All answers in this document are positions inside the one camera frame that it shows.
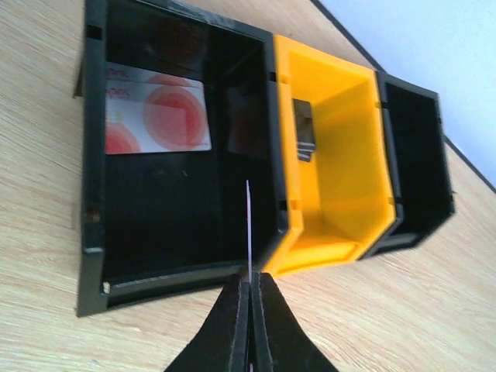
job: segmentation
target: black plastic tray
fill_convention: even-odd
[[[246,180],[261,268],[288,229],[272,35],[159,0],[86,0],[84,27],[77,315],[224,284],[246,261]],[[105,155],[107,61],[202,81],[212,150]],[[257,112],[257,156],[228,149],[232,88]]]

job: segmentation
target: card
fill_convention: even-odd
[[[150,83],[162,85],[177,85],[181,87],[201,88],[203,83],[185,77],[162,74],[156,71],[144,70],[138,67],[125,66],[107,62],[107,80],[131,81],[135,83]]]
[[[202,88],[107,81],[107,154],[212,148]]]

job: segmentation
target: wood grain surface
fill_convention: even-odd
[[[191,3],[368,66],[307,0]],[[219,292],[74,315],[82,5],[0,1],[0,370],[158,372]],[[419,249],[278,282],[341,371],[496,370],[496,195],[448,155],[457,214]]]

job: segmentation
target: storage box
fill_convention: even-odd
[[[78,315],[223,284],[246,265],[246,180],[260,269],[288,228],[272,35],[149,3],[86,1]],[[200,81],[211,149],[106,155],[114,64]]]
[[[290,229],[265,270],[282,275],[355,261],[400,217],[375,73],[274,38]],[[293,99],[312,106],[310,162],[298,161]]]

